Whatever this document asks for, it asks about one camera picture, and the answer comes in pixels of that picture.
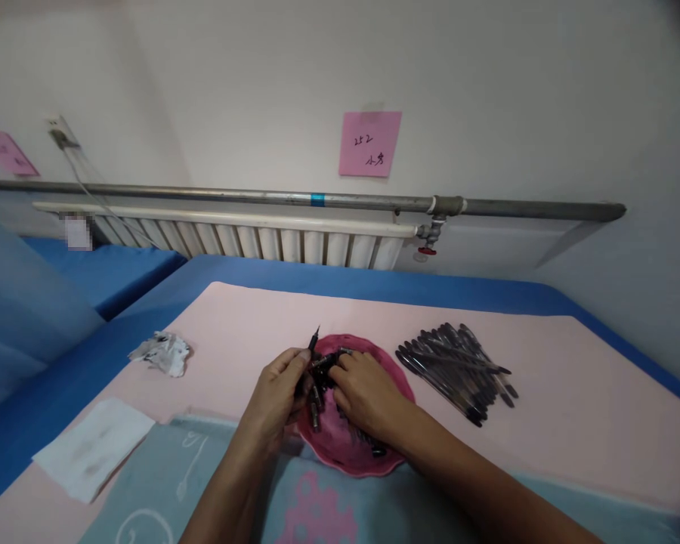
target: power outlet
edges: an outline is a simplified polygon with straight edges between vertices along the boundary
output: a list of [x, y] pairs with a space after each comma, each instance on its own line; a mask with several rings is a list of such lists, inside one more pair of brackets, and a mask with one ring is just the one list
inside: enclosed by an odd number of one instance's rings
[[63, 116], [59, 115], [46, 117], [45, 123], [48, 132], [50, 132], [51, 130], [59, 130], [66, 135], [66, 138], [68, 138], [68, 141], [71, 144], [75, 144], [76, 147], [80, 147], [78, 143], [78, 138], [76, 138], [76, 135], [73, 134], [72, 130], [70, 130], [70, 127], [68, 126], [68, 123], [66, 123], [66, 120], [63, 118]]

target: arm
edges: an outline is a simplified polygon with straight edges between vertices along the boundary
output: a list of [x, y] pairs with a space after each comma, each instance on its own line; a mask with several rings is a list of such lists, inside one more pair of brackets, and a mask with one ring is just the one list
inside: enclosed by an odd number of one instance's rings
[[283, 352], [259, 376], [232, 441], [209, 480], [179, 544], [247, 542], [262, 475], [279, 449], [285, 425], [294, 422], [307, 398], [295, 386], [310, 360], [297, 348]]
[[402, 453], [443, 489], [491, 542], [600, 542], [456, 439], [398, 392], [369, 354], [342, 355], [335, 402], [365, 432]]

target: radiator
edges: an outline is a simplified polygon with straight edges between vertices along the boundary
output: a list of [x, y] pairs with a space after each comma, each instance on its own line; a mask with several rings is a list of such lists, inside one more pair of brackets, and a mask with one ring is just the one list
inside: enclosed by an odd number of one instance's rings
[[34, 202], [54, 215], [89, 215], [106, 239], [118, 246], [151, 247], [192, 258], [230, 255], [271, 261], [392, 270], [403, 241], [416, 236], [412, 224], [296, 218], [225, 212], [192, 212], [92, 204]]

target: pink bed sheet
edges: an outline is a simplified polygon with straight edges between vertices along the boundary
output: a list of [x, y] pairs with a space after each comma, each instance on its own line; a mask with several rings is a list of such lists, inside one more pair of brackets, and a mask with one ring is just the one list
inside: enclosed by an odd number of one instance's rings
[[[521, 398], [496, 403], [479, 429], [405, 369], [418, 405], [477, 451], [532, 472], [680, 512], [680, 400], [572, 317], [428, 308], [211, 284], [167, 330], [193, 348], [173, 379], [127, 365], [71, 423], [118, 397], [159, 422], [176, 413], [238, 419], [260, 369], [321, 333], [371, 339], [389, 354], [420, 329], [466, 323], [509, 368]], [[0, 496], [0, 542], [72, 543], [95, 519], [111, 483], [90, 506], [71, 500], [31, 464]]]

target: blue bed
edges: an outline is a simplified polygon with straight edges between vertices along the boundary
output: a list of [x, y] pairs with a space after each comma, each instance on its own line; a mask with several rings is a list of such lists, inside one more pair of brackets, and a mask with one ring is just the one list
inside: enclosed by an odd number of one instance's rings
[[156, 248], [101, 246], [92, 252], [70, 251], [63, 240], [23, 238], [63, 277], [78, 286], [106, 321], [161, 283], [187, 259]]
[[0, 406], [0, 494], [128, 363], [126, 354], [166, 327], [214, 281], [314, 295], [568, 315], [680, 397], [680, 381], [559, 291], [538, 283], [438, 277], [201, 255], [174, 272]]

